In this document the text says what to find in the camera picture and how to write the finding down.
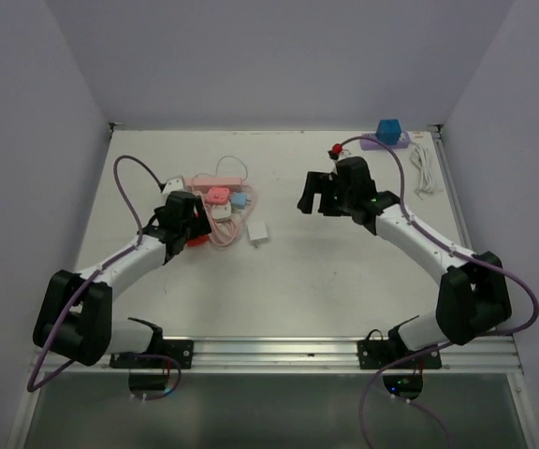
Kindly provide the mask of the red cube adapter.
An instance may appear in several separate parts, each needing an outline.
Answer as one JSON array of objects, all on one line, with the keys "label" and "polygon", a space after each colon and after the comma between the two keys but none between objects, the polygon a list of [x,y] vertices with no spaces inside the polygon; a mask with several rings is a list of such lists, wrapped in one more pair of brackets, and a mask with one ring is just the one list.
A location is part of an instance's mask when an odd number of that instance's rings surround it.
[{"label": "red cube adapter", "polygon": [[187,241],[187,246],[188,247],[197,247],[197,246],[205,244],[208,241],[209,241],[209,237],[207,235],[200,236],[200,237],[197,237],[195,239],[188,240]]}]

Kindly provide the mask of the pink power strip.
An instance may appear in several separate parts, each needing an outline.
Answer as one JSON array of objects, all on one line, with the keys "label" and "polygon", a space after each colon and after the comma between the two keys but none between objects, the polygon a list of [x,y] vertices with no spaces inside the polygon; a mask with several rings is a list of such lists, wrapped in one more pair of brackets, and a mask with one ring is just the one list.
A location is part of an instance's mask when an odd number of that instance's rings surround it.
[{"label": "pink power strip", "polygon": [[194,191],[207,192],[211,188],[227,188],[230,191],[239,192],[243,180],[239,177],[191,177],[185,178],[185,185]]}]

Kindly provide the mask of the white plug adapter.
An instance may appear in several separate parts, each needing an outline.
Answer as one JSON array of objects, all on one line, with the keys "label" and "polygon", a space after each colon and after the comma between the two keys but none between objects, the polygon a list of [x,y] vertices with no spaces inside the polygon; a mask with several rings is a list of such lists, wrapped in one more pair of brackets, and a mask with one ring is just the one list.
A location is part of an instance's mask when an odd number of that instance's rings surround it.
[{"label": "white plug adapter", "polygon": [[232,207],[229,203],[211,206],[211,218],[215,222],[224,222],[232,217]]}]

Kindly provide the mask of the pink plug adapter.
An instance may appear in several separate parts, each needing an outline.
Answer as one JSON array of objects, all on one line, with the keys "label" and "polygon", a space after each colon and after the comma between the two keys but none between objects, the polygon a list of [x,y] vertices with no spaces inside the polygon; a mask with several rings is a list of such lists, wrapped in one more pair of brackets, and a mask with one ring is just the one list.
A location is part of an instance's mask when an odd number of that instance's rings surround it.
[{"label": "pink plug adapter", "polygon": [[226,187],[211,187],[205,194],[205,202],[213,206],[224,206],[230,201],[231,191]]}]

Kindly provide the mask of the light blue plug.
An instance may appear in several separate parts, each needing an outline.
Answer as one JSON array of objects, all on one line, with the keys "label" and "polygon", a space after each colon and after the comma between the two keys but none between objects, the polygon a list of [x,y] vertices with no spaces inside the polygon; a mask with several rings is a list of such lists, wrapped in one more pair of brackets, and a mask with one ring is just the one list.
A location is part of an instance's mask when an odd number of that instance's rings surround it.
[{"label": "light blue plug", "polygon": [[230,197],[231,207],[235,210],[246,210],[251,203],[250,196],[244,192],[233,193]]}]

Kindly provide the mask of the purple power strip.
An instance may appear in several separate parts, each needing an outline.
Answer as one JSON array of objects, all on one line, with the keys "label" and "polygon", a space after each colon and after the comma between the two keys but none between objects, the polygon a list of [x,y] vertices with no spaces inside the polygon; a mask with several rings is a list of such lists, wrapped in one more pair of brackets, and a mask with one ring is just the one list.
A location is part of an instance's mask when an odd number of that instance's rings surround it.
[{"label": "purple power strip", "polygon": [[406,131],[402,131],[396,142],[386,143],[379,139],[375,133],[363,134],[364,139],[360,140],[359,146],[362,151],[381,151],[384,145],[393,150],[407,149],[412,142],[410,135]]}]

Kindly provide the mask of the white usb charger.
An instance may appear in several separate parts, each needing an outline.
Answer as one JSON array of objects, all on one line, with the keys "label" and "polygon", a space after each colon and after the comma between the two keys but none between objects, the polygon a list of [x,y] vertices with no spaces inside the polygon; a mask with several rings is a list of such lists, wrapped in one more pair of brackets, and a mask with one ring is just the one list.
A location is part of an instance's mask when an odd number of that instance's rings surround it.
[{"label": "white usb charger", "polygon": [[247,236],[254,247],[267,243],[270,239],[269,230],[264,221],[250,222],[247,225]]}]

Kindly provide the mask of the blue cube adapter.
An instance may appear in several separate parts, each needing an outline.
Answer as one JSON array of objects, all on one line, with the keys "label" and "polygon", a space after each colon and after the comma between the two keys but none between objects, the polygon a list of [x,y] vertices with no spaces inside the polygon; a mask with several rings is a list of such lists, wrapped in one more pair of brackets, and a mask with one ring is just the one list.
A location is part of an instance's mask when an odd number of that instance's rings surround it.
[{"label": "blue cube adapter", "polygon": [[382,143],[393,146],[401,137],[401,124],[397,119],[382,119],[376,128],[375,136]]}]

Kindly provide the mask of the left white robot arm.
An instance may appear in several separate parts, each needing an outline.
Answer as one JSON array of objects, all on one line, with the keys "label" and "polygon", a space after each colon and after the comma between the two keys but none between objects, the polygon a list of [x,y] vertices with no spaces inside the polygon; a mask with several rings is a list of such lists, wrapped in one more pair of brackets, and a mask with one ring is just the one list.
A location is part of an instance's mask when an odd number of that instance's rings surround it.
[{"label": "left white robot arm", "polygon": [[114,301],[149,272],[182,252],[186,243],[211,233],[203,201],[185,191],[169,194],[150,222],[110,259],[79,272],[51,276],[33,331],[33,343],[84,366],[104,355],[131,353],[143,367],[164,357],[162,329],[130,318],[112,320]]}]

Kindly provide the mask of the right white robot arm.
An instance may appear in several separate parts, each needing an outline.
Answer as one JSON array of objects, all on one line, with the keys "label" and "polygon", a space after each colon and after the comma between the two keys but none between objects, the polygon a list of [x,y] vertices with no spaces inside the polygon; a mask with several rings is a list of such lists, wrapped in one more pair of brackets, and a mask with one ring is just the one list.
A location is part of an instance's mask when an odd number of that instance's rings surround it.
[{"label": "right white robot arm", "polygon": [[342,159],[329,172],[308,172],[298,208],[304,214],[317,210],[324,216],[351,217],[402,250],[438,285],[434,311],[389,330],[386,354],[395,366],[410,366],[431,346],[464,345],[511,316],[500,259],[444,242],[412,216],[398,196],[377,189],[363,158]]}]

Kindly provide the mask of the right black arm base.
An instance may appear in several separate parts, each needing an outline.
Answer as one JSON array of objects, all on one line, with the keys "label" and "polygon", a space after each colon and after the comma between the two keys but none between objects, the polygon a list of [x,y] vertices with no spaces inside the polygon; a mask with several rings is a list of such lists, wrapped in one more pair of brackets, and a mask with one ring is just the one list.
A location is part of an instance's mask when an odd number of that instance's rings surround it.
[{"label": "right black arm base", "polygon": [[[357,341],[357,358],[360,369],[381,369],[386,365],[414,354],[408,350],[399,335],[397,325],[385,335],[381,330],[372,329],[369,334]],[[385,375],[382,377],[387,392],[397,398],[413,401],[417,399],[424,386],[424,371],[426,369],[441,369],[443,367],[439,351],[417,356],[401,363],[397,369],[409,369],[410,374]]]}]

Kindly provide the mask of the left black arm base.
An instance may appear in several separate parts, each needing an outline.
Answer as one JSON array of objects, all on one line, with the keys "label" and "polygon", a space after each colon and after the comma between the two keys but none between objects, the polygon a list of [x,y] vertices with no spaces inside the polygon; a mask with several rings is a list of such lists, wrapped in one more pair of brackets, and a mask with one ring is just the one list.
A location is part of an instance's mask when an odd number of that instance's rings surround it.
[{"label": "left black arm base", "polygon": [[161,326],[133,317],[112,327],[107,350],[109,366],[129,371],[129,391],[143,402],[172,394],[192,368],[193,353],[192,340],[165,339]]}]

